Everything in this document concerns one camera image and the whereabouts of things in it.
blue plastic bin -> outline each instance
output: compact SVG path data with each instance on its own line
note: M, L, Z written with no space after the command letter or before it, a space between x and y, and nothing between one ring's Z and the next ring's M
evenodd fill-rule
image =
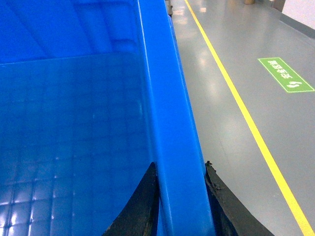
M149 164L158 235L215 235L163 0L0 0L0 236L100 236Z

green floor sign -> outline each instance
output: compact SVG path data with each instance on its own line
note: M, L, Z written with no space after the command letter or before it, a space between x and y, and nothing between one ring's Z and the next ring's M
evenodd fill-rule
M315 91L301 76L299 76L281 58L260 58L260 63L278 81L287 92Z

gray floor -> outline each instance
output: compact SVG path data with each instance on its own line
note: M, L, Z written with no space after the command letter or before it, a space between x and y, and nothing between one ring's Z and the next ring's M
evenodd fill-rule
M286 93L257 60L281 57L314 87L315 41L259 3L189 3L315 229L315 92ZM302 235L185 1L172 0L172 5L205 160L272 233Z

yellow floor line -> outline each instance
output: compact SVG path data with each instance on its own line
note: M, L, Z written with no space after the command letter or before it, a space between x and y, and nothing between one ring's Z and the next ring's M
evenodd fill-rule
M240 97L238 91L236 90L236 87L234 86L230 76L228 75L225 67L223 66L221 60L218 57L218 54L216 53L214 47L212 46L210 40L208 39L208 36L206 35L205 31L203 30L201 24L199 23L194 11L192 10L188 0L185 0L186 5L189 9L189 11L192 14L192 17L194 18L204 40L207 43L207 46L210 50L210 52L212 53L212 56L214 57L227 85L229 86L235 101L237 102L237 105L239 106L257 144L258 147L263 155L263 157L265 158L265 161L267 162L267 165L272 173L272 175L274 176L283 196L284 199L286 200L296 222L298 223L302 233L304 236L315 236L314 231L312 230L307 218L305 217L303 211L301 210L298 202L296 201L294 195L292 194L291 189L289 188L285 178L283 177L281 171L279 170L274 158L272 157L267 145L265 144L265 141L263 140L259 130L257 129L250 113L248 112L242 98Z

object in background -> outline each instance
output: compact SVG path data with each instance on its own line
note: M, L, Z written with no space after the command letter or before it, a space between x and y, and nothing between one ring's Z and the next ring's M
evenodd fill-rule
M254 3L255 3L255 0L244 0L244 3L245 3L246 5L254 4Z
M167 14L172 17L173 15L173 6L171 4L171 0L165 0L165 6L166 6L166 10L167 10Z

